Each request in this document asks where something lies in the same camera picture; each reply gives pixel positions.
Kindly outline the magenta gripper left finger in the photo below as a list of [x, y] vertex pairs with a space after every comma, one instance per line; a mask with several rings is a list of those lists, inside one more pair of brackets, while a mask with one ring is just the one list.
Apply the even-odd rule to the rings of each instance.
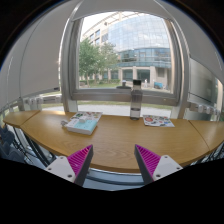
[[82, 186], [92, 157], [93, 145], [89, 145], [68, 157], [59, 156], [45, 170], [78, 186]]

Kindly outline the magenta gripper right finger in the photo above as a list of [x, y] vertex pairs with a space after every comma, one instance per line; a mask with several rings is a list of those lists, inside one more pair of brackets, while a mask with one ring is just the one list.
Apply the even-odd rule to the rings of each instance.
[[170, 156], [159, 156], [140, 145], [135, 145], [134, 155], [145, 185], [182, 169]]

